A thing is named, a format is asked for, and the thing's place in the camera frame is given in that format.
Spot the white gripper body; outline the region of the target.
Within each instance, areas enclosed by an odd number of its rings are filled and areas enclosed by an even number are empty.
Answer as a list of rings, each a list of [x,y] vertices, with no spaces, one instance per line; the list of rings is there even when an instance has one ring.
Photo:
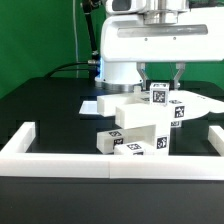
[[[146,25],[142,15],[111,16],[103,24],[108,62],[200,62],[224,59],[224,7],[196,8],[176,24]]]

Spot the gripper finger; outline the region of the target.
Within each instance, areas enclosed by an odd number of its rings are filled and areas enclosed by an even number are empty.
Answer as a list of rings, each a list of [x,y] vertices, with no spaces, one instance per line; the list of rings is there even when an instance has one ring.
[[[179,80],[180,80],[181,76],[183,75],[183,73],[185,72],[185,67],[186,67],[185,62],[177,62],[176,63],[177,73],[174,75],[174,78],[173,78],[173,88],[175,90],[178,90],[180,87]]]
[[[142,88],[146,89],[147,88],[147,80],[148,80],[148,76],[145,71],[146,64],[143,62],[138,62],[136,64],[136,66],[137,66],[137,71],[142,79]]]

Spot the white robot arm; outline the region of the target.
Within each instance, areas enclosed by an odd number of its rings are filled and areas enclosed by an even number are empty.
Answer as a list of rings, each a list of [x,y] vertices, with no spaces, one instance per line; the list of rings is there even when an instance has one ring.
[[[190,0],[106,0],[96,81],[109,89],[144,85],[145,65],[224,60],[224,6]]]

